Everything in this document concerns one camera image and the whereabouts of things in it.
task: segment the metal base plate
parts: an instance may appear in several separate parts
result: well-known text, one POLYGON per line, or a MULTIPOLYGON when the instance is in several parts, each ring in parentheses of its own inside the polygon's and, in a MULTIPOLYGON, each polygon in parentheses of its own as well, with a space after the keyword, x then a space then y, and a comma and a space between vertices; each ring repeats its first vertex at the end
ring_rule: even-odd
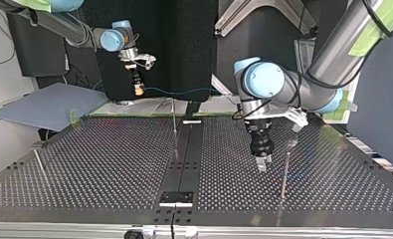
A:
POLYGON ((318 118, 292 126, 273 121, 259 172, 228 117, 182 125, 178 142, 171 119, 88 119, 41 152, 46 171, 24 158, 0 173, 0 221, 393 228, 393 176, 318 118), (193 208, 160 208, 164 191, 194 192, 193 208))

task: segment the metal rod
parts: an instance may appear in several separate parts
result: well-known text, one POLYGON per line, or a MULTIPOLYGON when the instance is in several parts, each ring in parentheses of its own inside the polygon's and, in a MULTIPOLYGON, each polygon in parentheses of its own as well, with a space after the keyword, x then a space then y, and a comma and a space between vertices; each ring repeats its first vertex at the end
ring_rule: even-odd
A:
POLYGON ((39 168, 41 170, 45 170, 44 165, 42 164, 41 157, 39 156, 38 149, 34 149, 35 156, 38 160, 39 168))
POLYGON ((174 134, 177 134, 177 121, 175 118, 175 102, 174 99, 172 99, 172 124, 173 124, 173 128, 174 128, 174 134))
POLYGON ((286 153, 286 159, 284 162, 284 176, 283 176, 283 187, 281 189, 281 199, 286 198, 286 188, 287 188, 287 177, 289 175, 289 165, 290 165, 290 152, 286 153))

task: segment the black cable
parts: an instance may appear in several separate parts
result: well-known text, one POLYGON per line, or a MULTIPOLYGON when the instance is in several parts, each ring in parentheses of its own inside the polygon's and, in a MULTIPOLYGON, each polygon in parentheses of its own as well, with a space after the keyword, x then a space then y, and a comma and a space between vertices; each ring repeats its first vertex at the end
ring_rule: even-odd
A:
POLYGON ((389 29, 385 26, 382 20, 379 18, 377 13, 373 10, 372 6, 367 0, 362 0, 364 7, 367 9, 367 13, 369 13, 370 17, 372 18, 373 22, 375 22, 376 26, 387 36, 392 37, 393 32, 389 31, 389 29))
MULTIPOLYGON (((373 8, 370 6, 370 3, 367 0, 362 0, 364 7, 367 9, 368 14, 370 15, 370 17, 372 18, 372 20, 374 21, 374 23, 378 26, 379 30, 382 31, 387 37, 392 37, 393 36, 393 32, 389 31, 389 29, 385 26, 385 24, 380 20, 379 16, 376 14, 376 12, 373 10, 373 8)), ((355 79, 357 79, 358 75, 360 74, 361 70, 363 69, 364 65, 367 62, 367 59, 370 57, 371 53, 373 52, 373 50, 376 48, 376 46, 381 42, 382 39, 379 39, 374 45, 373 47, 370 49, 370 51, 366 54, 366 56, 364 56, 363 62, 361 63, 360 67, 357 69, 356 73, 354 74, 354 76, 348 80, 345 83, 340 83, 338 85, 330 85, 324 82, 319 81, 317 78, 315 78, 314 76, 311 75, 310 72, 306 72, 306 74, 304 75, 304 78, 309 81, 312 82, 320 87, 323 88, 327 88, 327 89, 339 89, 339 88, 343 88, 346 87, 348 85, 350 85, 353 81, 355 81, 355 79)))
POLYGON ((260 110, 261 108, 263 108, 264 106, 266 106, 267 104, 269 104, 270 102, 271 102, 271 100, 267 100, 266 102, 262 103, 260 106, 256 107, 256 108, 255 108, 254 110, 252 110, 251 112, 249 112, 249 113, 247 113, 247 114, 245 114, 244 116, 239 117, 239 118, 236 118, 236 115, 240 112, 240 111, 237 111, 237 112, 233 113, 233 115, 231 116, 231 119, 233 119, 233 120, 243 120, 243 119, 245 119, 245 118, 251 116, 251 115, 254 114, 255 112, 257 112, 258 110, 260 110))
POLYGON ((87 81, 87 83, 86 83, 86 85, 85 85, 85 83, 82 81, 82 79, 80 79, 80 81, 82 82, 82 84, 84 84, 84 87, 86 87, 86 88, 89 88, 90 86, 91 86, 91 81, 90 81, 90 79, 87 77, 87 75, 85 75, 79 68, 77 68, 75 65, 73 65, 73 64, 69 64, 69 66, 71 67, 71 69, 72 70, 74 70, 75 72, 76 72, 76 77, 78 77, 78 74, 77 74, 77 72, 79 72, 83 77, 84 77, 84 79, 87 81))
POLYGON ((175 239, 175 232, 174 232, 174 219, 175 219, 175 210, 177 207, 174 207, 174 212, 172 213, 172 218, 171 218, 171 224, 170 224, 170 229, 171 229, 171 239, 175 239))
POLYGON ((307 81, 312 82, 312 83, 314 83, 314 84, 316 84, 316 85, 318 85, 318 86, 320 86, 320 87, 327 88, 327 89, 339 89, 339 88, 346 87, 346 86, 350 85, 353 81, 355 81, 355 80, 357 79, 358 75, 360 74, 361 70, 363 69, 364 65, 366 64, 367 59, 370 57, 370 55, 372 54, 373 50, 374 50, 374 49, 376 48, 376 46, 381 42, 381 40, 382 40, 382 39, 379 39, 379 40, 373 45, 373 47, 370 49, 370 51, 369 51, 369 52, 366 54, 366 56, 364 57, 363 62, 361 63, 361 65, 360 65, 360 67, 357 69, 357 71, 355 72, 354 76, 352 76, 352 78, 351 78, 350 80, 348 80, 347 82, 345 82, 345 83, 341 83, 341 84, 338 84, 338 85, 336 85, 336 86, 335 86, 335 85, 330 85, 330 84, 327 84, 327 83, 325 83, 325 82, 321 82, 320 80, 318 80, 317 78, 315 78, 314 76, 312 76, 310 72, 306 72, 306 74, 303 75, 303 77, 304 77, 307 81))

